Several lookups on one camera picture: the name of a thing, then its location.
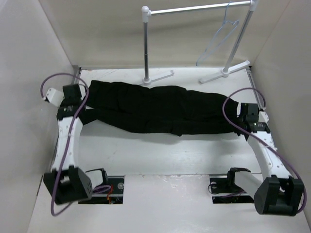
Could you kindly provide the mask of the black trousers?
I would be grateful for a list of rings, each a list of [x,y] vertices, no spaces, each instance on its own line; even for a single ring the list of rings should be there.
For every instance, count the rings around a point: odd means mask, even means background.
[[[239,103],[218,93],[179,86],[147,88],[92,80],[84,123],[99,120],[131,133],[231,133]]]

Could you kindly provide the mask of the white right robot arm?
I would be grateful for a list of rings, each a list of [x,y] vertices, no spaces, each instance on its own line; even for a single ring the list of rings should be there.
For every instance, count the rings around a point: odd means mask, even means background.
[[[299,177],[294,178],[276,154],[267,114],[254,103],[242,103],[238,133],[253,150],[262,173],[258,180],[246,168],[231,168],[225,180],[231,192],[245,191],[260,215],[295,216],[304,191]]]

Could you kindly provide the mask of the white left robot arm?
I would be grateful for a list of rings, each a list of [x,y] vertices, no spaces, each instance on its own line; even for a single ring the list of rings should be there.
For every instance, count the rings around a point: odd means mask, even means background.
[[[47,91],[48,102],[58,107],[58,141],[51,170],[43,177],[44,184],[57,205],[89,200],[92,194],[110,189],[108,176],[103,168],[84,172],[78,166],[79,139],[86,109],[78,84],[65,85],[62,91]]]

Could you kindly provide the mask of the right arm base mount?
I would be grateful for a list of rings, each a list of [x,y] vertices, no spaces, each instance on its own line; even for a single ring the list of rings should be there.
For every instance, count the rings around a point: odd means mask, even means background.
[[[210,176],[207,187],[213,204],[254,203],[254,200],[240,187],[228,182],[227,176]]]

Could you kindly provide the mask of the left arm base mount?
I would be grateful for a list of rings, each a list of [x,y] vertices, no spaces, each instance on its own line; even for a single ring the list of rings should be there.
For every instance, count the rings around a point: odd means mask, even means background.
[[[112,189],[105,192],[96,191],[90,202],[92,204],[123,204],[124,176],[109,176],[108,185]]]

